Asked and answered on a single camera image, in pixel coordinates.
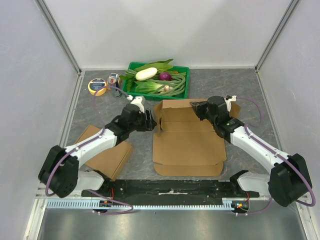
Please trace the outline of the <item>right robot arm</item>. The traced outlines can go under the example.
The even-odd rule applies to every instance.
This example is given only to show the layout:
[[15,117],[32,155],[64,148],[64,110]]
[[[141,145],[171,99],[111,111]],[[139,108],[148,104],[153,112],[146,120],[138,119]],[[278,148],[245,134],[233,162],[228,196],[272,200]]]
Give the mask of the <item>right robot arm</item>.
[[237,96],[212,96],[204,101],[192,101],[190,105],[196,116],[207,120],[215,133],[228,143],[242,149],[264,167],[267,174],[241,171],[234,175],[229,191],[235,197],[245,192],[270,196],[282,207],[293,202],[307,207],[316,204],[312,181],[305,159],[298,153],[290,155],[273,147],[250,129],[231,111]]

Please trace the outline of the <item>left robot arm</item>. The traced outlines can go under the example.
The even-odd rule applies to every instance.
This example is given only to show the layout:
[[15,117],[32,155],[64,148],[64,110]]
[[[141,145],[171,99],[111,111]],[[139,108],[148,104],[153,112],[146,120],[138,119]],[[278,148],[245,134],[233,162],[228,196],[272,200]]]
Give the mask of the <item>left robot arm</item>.
[[99,197],[106,196],[110,185],[104,176],[99,171],[81,171],[80,168],[128,139],[130,133],[152,131],[156,125],[150,109],[128,103],[120,115],[96,134],[71,146],[53,146],[38,174],[40,182],[45,184],[45,194],[65,198],[75,190],[92,190]]

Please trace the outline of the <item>spare cardboard box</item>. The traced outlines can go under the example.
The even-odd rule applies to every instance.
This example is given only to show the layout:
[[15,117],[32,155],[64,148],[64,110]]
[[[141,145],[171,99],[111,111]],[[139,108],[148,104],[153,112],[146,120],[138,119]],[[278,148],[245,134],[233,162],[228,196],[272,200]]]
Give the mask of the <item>spare cardboard box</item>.
[[166,177],[216,177],[227,159],[224,139],[208,120],[199,120],[191,99],[163,100],[154,108],[155,171]]

